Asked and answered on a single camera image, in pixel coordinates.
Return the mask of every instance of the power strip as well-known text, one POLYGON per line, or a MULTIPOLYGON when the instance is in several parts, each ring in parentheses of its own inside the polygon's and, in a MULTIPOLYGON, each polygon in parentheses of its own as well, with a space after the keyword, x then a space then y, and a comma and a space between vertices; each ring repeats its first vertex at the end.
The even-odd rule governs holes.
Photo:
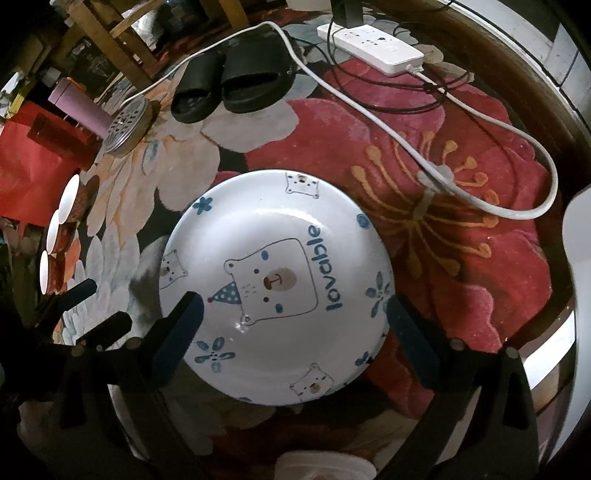
MULTIPOLYGON (((317 28, 318 36, 326 41, 329 24, 317 28)), ((343 28, 333 24, 330 42, 387 76, 405 73, 410 66, 420 67, 424 54, 402 40, 371 25, 343 28)))

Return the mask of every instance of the bowl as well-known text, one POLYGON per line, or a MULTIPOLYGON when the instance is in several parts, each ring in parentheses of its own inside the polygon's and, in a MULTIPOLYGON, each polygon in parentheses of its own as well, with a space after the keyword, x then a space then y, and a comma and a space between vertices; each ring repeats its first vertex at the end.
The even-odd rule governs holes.
POLYGON ((275 463, 275 480, 373 480, 373 463, 346 453, 295 450, 275 463))
POLYGON ((388 331, 386 249, 366 214, 311 175, 229 179, 183 214, 164 251, 160 303, 204 300, 185 361, 239 400, 289 405, 333 393, 371 362, 388 331))

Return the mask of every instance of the black slipper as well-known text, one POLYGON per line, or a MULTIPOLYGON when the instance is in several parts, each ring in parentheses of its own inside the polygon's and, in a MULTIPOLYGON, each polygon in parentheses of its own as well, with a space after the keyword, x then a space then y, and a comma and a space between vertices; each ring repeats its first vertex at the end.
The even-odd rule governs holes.
POLYGON ((193 124, 217 108, 222 101, 220 80, 225 59, 225 54, 212 50, 189 62, 170 106, 177 121, 193 124))
POLYGON ((279 35, 251 37, 231 47, 222 75, 222 100, 233 113, 273 105, 290 90, 296 65, 279 35))

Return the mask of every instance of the white cable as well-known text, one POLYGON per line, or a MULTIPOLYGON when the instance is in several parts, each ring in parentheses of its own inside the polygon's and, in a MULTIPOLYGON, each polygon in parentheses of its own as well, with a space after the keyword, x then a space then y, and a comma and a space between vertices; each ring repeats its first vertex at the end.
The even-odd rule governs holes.
MULTIPOLYGON (((433 85, 436 85, 436 83, 433 80, 431 80, 429 77, 423 75, 421 72, 418 72, 416 70, 409 70, 409 73, 420 78, 424 82, 429 82, 433 85)), ((439 88, 438 90, 441 93, 445 93, 445 91, 442 88, 439 88)), ((544 159, 545 166, 546 166, 547 170, 550 171, 550 176, 551 176, 550 192, 548 193, 548 196, 546 197, 546 199, 539 206, 532 208, 531 210, 511 210, 508 208, 497 207, 495 205, 491 205, 490 203, 485 202, 484 200, 480 200, 480 198, 478 198, 478 197, 474 197, 473 195, 470 195, 468 192, 462 190, 460 187, 458 187, 455 184, 451 184, 451 183, 448 184, 447 182, 441 181, 443 176, 437 171, 433 172, 432 170, 434 170, 434 168, 430 164, 428 165, 430 168, 427 168, 427 166, 424 165, 422 161, 420 161, 413 153, 411 153, 408 149, 406 149, 408 151, 408 153, 415 160, 417 160, 417 162, 425 170, 427 170, 429 172, 429 174, 431 174, 436 180, 443 183, 446 190, 448 190, 450 193, 453 193, 457 197, 461 198, 465 202, 470 203, 470 205, 478 207, 481 210, 484 210, 485 212, 492 213, 494 215, 498 215, 499 217, 509 218, 512 220, 531 220, 531 219, 538 218, 539 216, 545 214, 550 209, 550 207, 552 207, 552 204, 554 203, 554 200, 556 199, 556 194, 558 193, 558 172, 556 172, 556 165, 554 165, 554 161, 552 160, 552 156, 550 156, 550 153, 548 153, 548 151, 544 148, 544 146, 540 142, 538 142, 534 137, 532 137, 530 134, 522 132, 521 130, 514 127, 513 125, 506 124, 505 122, 501 122, 500 120, 498 120, 496 118, 485 115, 484 113, 473 109, 471 106, 465 104, 461 100, 458 100, 456 97, 454 97, 449 92, 446 93, 446 97, 449 98, 457 106, 463 108, 466 112, 469 112, 472 115, 477 116, 478 118, 482 118, 483 120, 486 120, 487 122, 490 122, 494 125, 504 128, 505 130, 513 132, 522 138, 525 138, 529 143, 531 143, 534 146, 534 148, 538 152, 541 153, 541 155, 544 159)))
MULTIPOLYGON (((271 28, 273 28, 273 30, 276 30, 276 32, 280 35, 281 39, 285 43, 285 47, 287 48, 287 51, 289 52, 291 58, 298 65, 298 67, 300 67, 302 70, 304 70, 304 72, 306 72, 311 78, 313 78, 315 81, 317 81, 320 85, 322 85, 330 93, 332 93, 333 95, 335 95, 336 97, 338 97, 339 99, 341 99, 342 101, 347 103, 347 105, 349 105, 352 108, 354 108, 355 110, 357 110, 363 116, 370 119, 373 123, 375 123, 378 127, 380 127, 382 130, 384 130, 388 135, 390 135, 394 140, 396 140, 396 142, 398 142, 400 145, 402 145, 402 147, 408 152, 408 154, 413 159, 415 159, 415 161, 423 168, 423 170, 425 170, 433 179, 435 179, 438 182, 438 184, 440 184, 441 187, 443 189, 445 189, 448 193, 455 195, 458 198, 461 198, 466 203, 468 203, 474 207, 477 207, 480 210, 483 210, 487 213, 491 213, 493 215, 497 215, 499 217, 508 218, 508 219, 512 219, 512 220, 531 220, 534 218, 538 218, 539 216, 546 213, 550 209, 552 204, 554 203, 554 199, 556 198, 556 194, 558 193, 558 173, 556 172, 556 166, 554 165, 554 161, 552 160, 552 157, 550 156, 548 151, 531 135, 528 135, 527 133, 522 132, 518 128, 513 127, 512 125, 506 124, 504 122, 501 122, 500 120, 497 120, 496 118, 485 115, 484 113, 481 113, 477 110, 474 110, 471 106, 466 105, 465 103, 461 102, 460 100, 455 98, 453 95, 451 95, 449 93, 446 94, 446 96, 452 102, 454 102, 456 105, 460 106, 461 108, 463 108, 467 112, 471 113, 472 115, 477 116, 478 118, 482 118, 483 120, 486 120, 486 121, 488 121, 492 124, 495 124, 499 127, 505 128, 505 129, 519 135, 520 137, 525 138, 527 141, 532 143, 532 145, 544 157, 546 167, 550 171, 550 175, 552 178, 550 192, 549 192, 548 196, 546 197, 546 199, 542 202, 542 204, 540 204, 539 206, 537 206, 535 208, 532 208, 531 210, 511 210, 508 208, 499 207, 497 205, 493 205, 491 203, 485 202, 484 200, 481 200, 478 197, 474 197, 474 195, 471 195, 468 192, 462 190, 455 183, 446 179, 441 173, 439 173, 436 166, 433 163, 426 160, 425 158, 423 158, 421 156, 421 154, 418 151, 416 151, 414 149, 414 147, 410 143, 408 143, 404 137, 402 137, 396 131, 394 131, 392 128, 390 128, 388 125, 386 125, 382 120, 380 120, 373 113, 369 112, 367 109, 365 109, 364 107, 357 104, 354 100, 352 100, 351 98, 349 98, 348 96, 346 96, 345 94, 343 94, 342 92, 340 92, 339 90, 334 88, 332 85, 329 85, 322 78, 318 77, 318 75, 316 75, 314 72, 312 72, 312 70, 310 70, 300 60, 300 58, 296 55, 293 47, 291 46, 291 42, 290 42, 289 38, 286 36, 285 32, 281 29, 281 27, 279 25, 277 25, 273 22, 269 22, 269 21, 265 21, 265 22, 262 22, 256 26, 254 26, 254 27, 249 27, 244 30, 240 30, 238 32, 235 32, 232 35, 224 38, 223 40, 215 42, 213 45, 210 45, 210 46, 198 51, 197 53, 189 55, 186 59, 184 59, 181 63, 179 63, 173 70, 168 72, 164 77, 162 77, 160 80, 155 82, 153 85, 149 86, 148 88, 142 90, 139 93, 136 93, 134 96, 132 96, 132 97, 128 98, 126 101, 124 101, 123 105, 130 102, 131 100, 133 100, 137 96, 143 95, 146 92, 149 92, 152 88, 156 87, 156 85, 158 85, 159 83, 163 82, 166 78, 173 75, 182 65, 184 65, 185 63, 187 63, 191 59, 195 58, 196 56, 201 55, 202 53, 204 53, 208 50, 211 50, 212 48, 215 48, 218 45, 222 44, 223 42, 228 41, 231 38, 234 38, 244 32, 248 32, 248 31, 256 30, 257 28, 261 28, 263 25, 269 25, 271 28)), ((420 78, 421 80, 423 80, 425 82, 429 82, 429 83, 436 85, 436 83, 434 81, 432 81, 430 78, 426 77, 425 75, 423 75, 422 73, 420 73, 416 70, 409 71, 409 73, 417 76, 418 78, 420 78)), ((441 93, 445 93, 445 91, 442 88, 439 88, 439 91, 441 93)))

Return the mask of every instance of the blue flower pattern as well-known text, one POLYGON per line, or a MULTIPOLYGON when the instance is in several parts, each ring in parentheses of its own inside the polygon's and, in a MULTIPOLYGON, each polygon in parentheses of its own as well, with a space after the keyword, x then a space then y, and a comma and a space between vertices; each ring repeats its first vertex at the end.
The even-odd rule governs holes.
POLYGON ((369 358, 369 352, 365 352, 365 353, 364 353, 364 354, 361 356, 361 358, 358 358, 358 359, 355 361, 355 365, 356 365, 357 367, 361 367, 361 365, 363 365, 365 362, 367 362, 368 358, 369 358))
POLYGON ((367 230, 371 225, 369 218, 367 217, 367 215, 364 215, 363 213, 358 214, 357 223, 363 230, 367 230))
MULTIPOLYGON (((204 364, 208 360, 211 360, 212 361, 212 372, 215 374, 220 373, 222 371, 222 364, 220 363, 220 360, 230 360, 230 359, 236 357, 236 354, 234 352, 223 352, 223 353, 220 352, 220 350, 224 346, 224 343, 226 343, 226 341, 224 340, 224 337, 217 337, 213 341, 213 345, 211 347, 210 354, 196 356, 195 361, 198 364, 204 364)), ((202 340, 199 340, 197 342, 197 346, 201 350, 203 350, 204 352, 210 351, 209 345, 202 340)))
POLYGON ((205 198, 201 197, 198 202, 193 204, 193 208, 197 210, 197 215, 201 215, 203 212, 208 212, 212 209, 211 202, 213 199, 211 197, 205 198))
MULTIPOLYGON (((379 304, 386 298, 386 296, 390 293, 390 283, 386 283, 384 286, 384 276, 381 272, 378 272, 375 278, 376 288, 370 287, 365 290, 365 295, 368 296, 370 299, 376 299, 376 302, 371 309, 371 318, 375 318, 378 314, 379 304)), ((384 313, 386 312, 386 302, 384 302, 382 308, 384 309, 384 313)))

